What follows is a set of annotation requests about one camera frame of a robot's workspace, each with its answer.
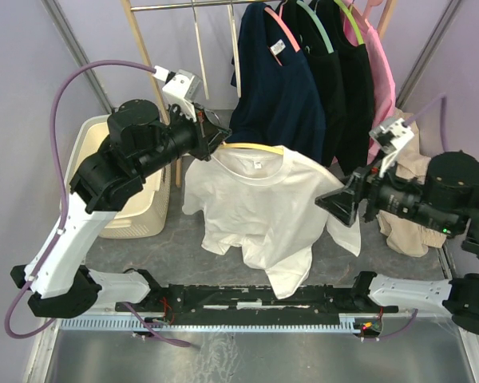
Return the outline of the yellow hanger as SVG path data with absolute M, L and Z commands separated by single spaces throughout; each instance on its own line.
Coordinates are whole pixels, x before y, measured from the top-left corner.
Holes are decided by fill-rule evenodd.
M 206 117 L 212 122 L 219 125 L 221 128 L 228 128 L 230 119 L 232 116 L 231 109 L 205 109 L 204 113 Z M 255 143 L 227 143 L 225 140 L 218 146 L 218 149 L 245 149 L 245 150 L 258 150 L 262 152 L 273 153 L 282 156 L 284 150 L 278 147 L 267 146 L 263 144 Z

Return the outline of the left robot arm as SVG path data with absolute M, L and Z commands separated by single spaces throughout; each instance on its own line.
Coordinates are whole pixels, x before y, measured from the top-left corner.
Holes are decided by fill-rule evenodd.
M 87 156 L 67 185 L 68 211 L 54 228 L 55 244 L 30 264 L 16 266 L 17 286 L 32 291 L 28 306 L 39 318 L 75 318 L 96 305 L 128 302 L 144 311 L 160 304 L 159 284 L 146 270 L 105 273 L 83 265 L 103 228 L 144 189 L 149 176 L 190 154 L 209 161 L 231 134 L 212 123 L 204 110 L 186 117 L 169 109 L 171 123 L 147 100 L 131 100 L 109 115 L 108 136 Z

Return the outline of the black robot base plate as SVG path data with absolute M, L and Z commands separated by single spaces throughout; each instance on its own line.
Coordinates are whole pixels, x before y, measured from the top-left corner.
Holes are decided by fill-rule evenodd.
M 337 324 L 341 314 L 394 314 L 350 287 L 301 286 L 278 299 L 269 286 L 170 285 L 133 305 L 138 313 L 167 314 L 173 325 Z

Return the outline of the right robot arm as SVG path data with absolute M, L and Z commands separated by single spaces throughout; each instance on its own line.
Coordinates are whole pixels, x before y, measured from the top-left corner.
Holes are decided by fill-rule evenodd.
M 377 220 L 394 251 L 421 257 L 447 239 L 463 238 L 461 247 L 479 260 L 479 161 L 464 152 L 431 158 L 423 176 L 410 179 L 402 166 L 389 170 L 376 160 L 355 171 L 346 184 L 316 198 L 318 207 L 352 227 L 361 202 L 363 218 Z M 351 305 L 409 308 L 445 314 L 479 335 L 479 274 L 439 282 L 398 279 L 363 271 L 350 292 Z

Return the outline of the white t shirt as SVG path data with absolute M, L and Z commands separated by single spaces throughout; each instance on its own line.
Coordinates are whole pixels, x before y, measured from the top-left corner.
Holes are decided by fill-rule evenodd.
M 203 212 L 206 251 L 225 255 L 240 248 L 244 264 L 264 271 L 275 296 L 284 299 L 307 279 L 312 246 L 323 232 L 360 254 L 359 222 L 347 226 L 315 204 L 341 187 L 322 165 L 288 148 L 224 148 L 209 161 L 191 162 L 182 211 Z

